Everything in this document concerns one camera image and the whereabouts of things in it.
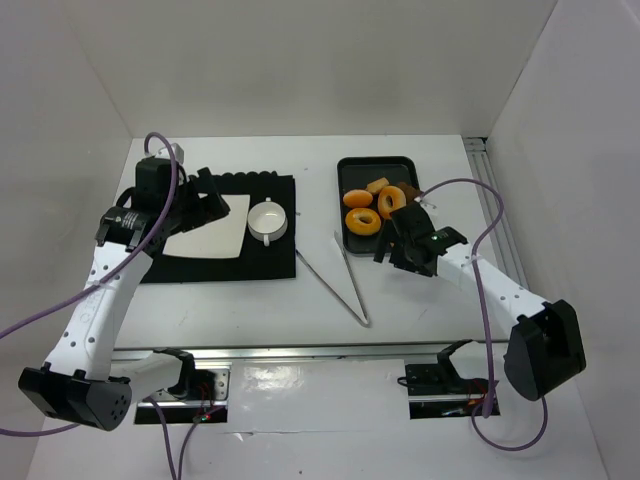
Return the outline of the glazed ring donut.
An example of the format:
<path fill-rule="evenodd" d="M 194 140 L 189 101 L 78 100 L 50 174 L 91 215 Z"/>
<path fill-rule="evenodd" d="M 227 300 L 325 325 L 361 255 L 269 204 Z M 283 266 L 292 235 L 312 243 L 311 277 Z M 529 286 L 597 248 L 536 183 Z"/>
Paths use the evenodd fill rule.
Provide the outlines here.
<path fill-rule="evenodd" d="M 389 220 L 394 211 L 404 208 L 406 204 L 405 193 L 399 187 L 389 185 L 378 194 L 377 209 L 384 220 Z"/>

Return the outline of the brown chocolate croissant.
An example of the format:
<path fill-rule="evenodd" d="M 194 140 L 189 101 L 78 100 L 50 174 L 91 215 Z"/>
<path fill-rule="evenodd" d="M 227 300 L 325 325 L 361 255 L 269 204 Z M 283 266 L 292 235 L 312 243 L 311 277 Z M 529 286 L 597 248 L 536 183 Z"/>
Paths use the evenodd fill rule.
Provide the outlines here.
<path fill-rule="evenodd" d="M 420 200 L 422 198 L 423 192 L 421 190 L 405 182 L 398 182 L 396 184 L 396 187 L 399 188 L 405 195 L 407 204 L 415 200 Z"/>

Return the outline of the metal tongs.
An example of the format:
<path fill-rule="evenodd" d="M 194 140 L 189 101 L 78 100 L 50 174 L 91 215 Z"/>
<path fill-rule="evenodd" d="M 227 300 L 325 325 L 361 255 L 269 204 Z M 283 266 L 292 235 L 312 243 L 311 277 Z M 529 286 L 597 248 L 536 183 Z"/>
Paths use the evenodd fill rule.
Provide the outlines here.
<path fill-rule="evenodd" d="M 362 328 L 372 327 L 364 296 L 339 232 L 334 231 L 330 236 L 303 235 L 297 242 L 296 255 Z"/>

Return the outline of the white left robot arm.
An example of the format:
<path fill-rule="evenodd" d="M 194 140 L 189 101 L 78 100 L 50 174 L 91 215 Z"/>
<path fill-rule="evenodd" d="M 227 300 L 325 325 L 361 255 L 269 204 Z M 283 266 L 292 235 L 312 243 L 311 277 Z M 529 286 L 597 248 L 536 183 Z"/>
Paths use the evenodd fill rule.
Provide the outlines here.
<path fill-rule="evenodd" d="M 128 199 L 100 220 L 84 298 L 43 364 L 23 369 L 19 390 L 47 417 L 104 431 L 157 391 L 187 396 L 192 354 L 156 348 L 123 367 L 113 366 L 112 355 L 133 295 L 167 239 L 229 212 L 208 168 L 185 175 L 166 158 L 139 161 Z"/>

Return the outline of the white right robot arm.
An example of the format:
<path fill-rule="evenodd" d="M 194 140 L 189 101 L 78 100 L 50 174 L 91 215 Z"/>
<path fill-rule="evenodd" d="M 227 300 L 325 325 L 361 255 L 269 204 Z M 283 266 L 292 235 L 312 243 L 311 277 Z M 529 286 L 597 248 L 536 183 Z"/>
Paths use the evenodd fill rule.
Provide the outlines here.
<path fill-rule="evenodd" d="M 385 256 L 399 269 L 437 276 L 483 300 L 481 310 L 508 335 L 504 371 L 525 399 L 540 399 L 586 368 L 577 313 L 568 302 L 552 303 L 518 285 L 457 230 L 437 230 L 419 203 L 384 223 L 374 260 Z"/>

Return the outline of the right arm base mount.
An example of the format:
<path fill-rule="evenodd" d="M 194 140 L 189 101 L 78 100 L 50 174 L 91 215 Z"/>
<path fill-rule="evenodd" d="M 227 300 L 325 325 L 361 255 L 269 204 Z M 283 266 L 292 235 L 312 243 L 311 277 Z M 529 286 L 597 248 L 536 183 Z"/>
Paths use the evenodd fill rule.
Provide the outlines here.
<path fill-rule="evenodd" d="M 451 361 L 451 356 L 469 343 L 461 340 L 445 347 L 432 363 L 405 366 L 405 375 L 396 382 L 408 394 L 412 420 L 469 417 L 475 407 L 482 406 L 488 380 L 461 377 Z"/>

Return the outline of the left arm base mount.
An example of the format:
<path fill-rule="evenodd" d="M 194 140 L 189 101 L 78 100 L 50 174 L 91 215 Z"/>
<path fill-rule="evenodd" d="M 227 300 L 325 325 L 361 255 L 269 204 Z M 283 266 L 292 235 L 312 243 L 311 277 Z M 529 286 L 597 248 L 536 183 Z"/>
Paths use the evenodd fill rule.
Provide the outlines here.
<path fill-rule="evenodd" d="M 229 364 L 195 358 L 185 385 L 157 390 L 150 397 L 168 425 L 223 424 L 228 420 L 230 380 Z"/>

